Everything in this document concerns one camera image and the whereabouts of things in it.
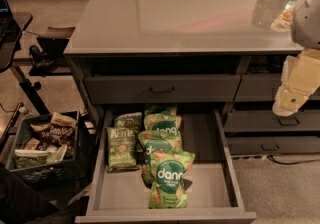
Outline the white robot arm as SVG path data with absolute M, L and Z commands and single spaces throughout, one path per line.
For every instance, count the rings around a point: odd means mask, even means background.
M 272 107 L 274 114 L 288 117 L 320 87 L 320 0 L 297 0 L 272 23 L 275 31 L 290 31 L 294 43 L 303 47 L 284 61 L 281 85 Z

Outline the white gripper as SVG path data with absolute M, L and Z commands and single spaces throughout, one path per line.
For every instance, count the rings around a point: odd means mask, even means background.
M 281 86 L 272 107 L 274 114 L 288 117 L 296 113 L 320 87 L 320 51 L 304 49 L 284 62 Z

